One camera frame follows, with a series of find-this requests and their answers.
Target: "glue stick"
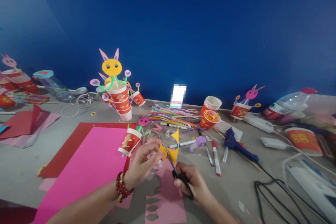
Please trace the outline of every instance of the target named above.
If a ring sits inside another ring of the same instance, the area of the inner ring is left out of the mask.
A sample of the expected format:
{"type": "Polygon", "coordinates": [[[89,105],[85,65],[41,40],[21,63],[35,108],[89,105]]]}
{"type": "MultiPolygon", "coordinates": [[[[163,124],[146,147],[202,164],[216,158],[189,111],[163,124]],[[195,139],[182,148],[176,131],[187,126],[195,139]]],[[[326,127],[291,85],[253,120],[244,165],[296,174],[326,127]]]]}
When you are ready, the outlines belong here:
{"type": "Polygon", "coordinates": [[[190,152],[194,153],[197,149],[201,148],[203,145],[205,145],[205,143],[207,142],[207,140],[205,139],[204,136],[199,136],[196,141],[190,146],[190,152]]]}

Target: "black cable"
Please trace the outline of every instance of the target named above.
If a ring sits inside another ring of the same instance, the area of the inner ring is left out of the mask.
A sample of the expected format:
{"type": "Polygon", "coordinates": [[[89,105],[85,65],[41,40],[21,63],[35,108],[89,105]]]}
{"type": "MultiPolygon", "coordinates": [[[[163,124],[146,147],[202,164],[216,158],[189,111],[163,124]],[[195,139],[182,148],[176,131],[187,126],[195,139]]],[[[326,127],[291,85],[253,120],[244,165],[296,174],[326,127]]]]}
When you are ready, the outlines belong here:
{"type": "MultiPolygon", "coordinates": [[[[255,189],[255,193],[257,195],[257,200],[258,200],[258,205],[259,205],[259,213],[260,213],[260,218],[261,220],[263,221],[263,223],[265,224],[265,219],[264,219],[264,216],[263,216],[263,210],[262,210],[262,206],[261,206],[261,201],[260,201],[260,198],[259,198],[259,194],[258,194],[258,190],[259,192],[264,196],[264,194],[261,192],[260,188],[259,188],[259,185],[262,185],[264,186],[270,193],[271,195],[277,200],[277,202],[279,202],[286,210],[287,212],[289,212],[294,218],[295,220],[301,224],[301,222],[295,217],[295,215],[286,207],[284,206],[280,201],[279,199],[266,187],[266,185],[269,185],[269,184],[272,184],[273,182],[277,183],[278,186],[280,186],[284,191],[285,193],[290,197],[290,199],[294,202],[294,204],[296,205],[296,207],[298,208],[298,210],[300,211],[301,215],[304,217],[304,219],[307,221],[308,224],[311,224],[310,221],[307,219],[307,217],[305,216],[305,214],[302,212],[301,208],[299,207],[299,205],[294,201],[293,197],[284,189],[284,187],[282,187],[282,185],[275,179],[272,177],[271,174],[269,174],[259,163],[256,163],[271,179],[272,181],[269,182],[269,183],[262,183],[260,181],[255,181],[254,182],[254,189],[255,189]]],[[[279,211],[269,202],[269,200],[267,200],[267,202],[275,209],[275,211],[279,214],[279,216],[288,224],[290,224],[280,213],[279,211]]]]}

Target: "white power strip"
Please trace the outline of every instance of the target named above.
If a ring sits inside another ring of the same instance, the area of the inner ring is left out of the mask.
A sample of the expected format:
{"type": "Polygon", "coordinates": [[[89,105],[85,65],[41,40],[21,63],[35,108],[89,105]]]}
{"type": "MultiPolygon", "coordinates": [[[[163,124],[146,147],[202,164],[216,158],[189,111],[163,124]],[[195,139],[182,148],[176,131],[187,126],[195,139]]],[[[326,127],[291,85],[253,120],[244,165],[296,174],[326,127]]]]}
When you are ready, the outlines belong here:
{"type": "Polygon", "coordinates": [[[273,128],[273,124],[264,120],[264,119],[261,119],[259,117],[256,117],[250,113],[247,113],[245,115],[245,117],[243,118],[243,121],[253,125],[254,127],[257,127],[267,133],[273,133],[274,132],[274,128],[273,128]]]}

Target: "bracelet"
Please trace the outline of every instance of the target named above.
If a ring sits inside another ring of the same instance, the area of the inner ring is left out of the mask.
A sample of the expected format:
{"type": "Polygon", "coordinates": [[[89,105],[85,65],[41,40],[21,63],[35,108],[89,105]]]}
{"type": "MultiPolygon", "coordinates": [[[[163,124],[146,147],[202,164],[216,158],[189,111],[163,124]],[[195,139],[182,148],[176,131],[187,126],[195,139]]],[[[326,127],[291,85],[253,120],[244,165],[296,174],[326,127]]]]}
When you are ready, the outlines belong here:
{"type": "Polygon", "coordinates": [[[127,198],[128,195],[131,195],[134,188],[132,188],[131,190],[127,191],[126,187],[125,187],[125,183],[123,181],[124,178],[124,173],[123,172],[119,172],[118,176],[117,176],[117,192],[118,192],[118,202],[121,203],[123,201],[123,199],[127,198]]]}

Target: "white marker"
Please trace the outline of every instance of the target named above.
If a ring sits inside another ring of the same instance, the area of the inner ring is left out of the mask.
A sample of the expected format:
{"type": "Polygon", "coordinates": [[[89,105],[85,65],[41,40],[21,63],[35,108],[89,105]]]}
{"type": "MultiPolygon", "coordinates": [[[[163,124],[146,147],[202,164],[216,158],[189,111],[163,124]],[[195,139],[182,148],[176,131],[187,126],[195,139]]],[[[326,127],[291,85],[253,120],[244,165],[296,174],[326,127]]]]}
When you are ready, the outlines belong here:
{"type": "Polygon", "coordinates": [[[175,124],[167,124],[167,123],[163,123],[163,122],[160,122],[161,125],[164,125],[164,126],[169,126],[169,127],[173,127],[173,128],[180,128],[182,130],[186,130],[187,127],[184,127],[184,126],[178,126],[178,125],[175,125],[175,124]]]}
{"type": "Polygon", "coordinates": [[[187,141],[187,142],[183,142],[183,143],[180,143],[178,146],[177,144],[175,145],[169,145],[168,148],[177,148],[177,147],[181,147],[181,146],[184,146],[184,145],[189,145],[189,144],[193,144],[196,140],[191,140],[191,141],[187,141]]]}
{"type": "Polygon", "coordinates": [[[217,154],[217,148],[216,148],[216,142],[212,141],[212,149],[213,149],[213,156],[215,159],[215,166],[216,166],[216,174],[218,177],[221,176],[221,168],[219,167],[219,160],[218,160],[218,154],[217,154]]]}

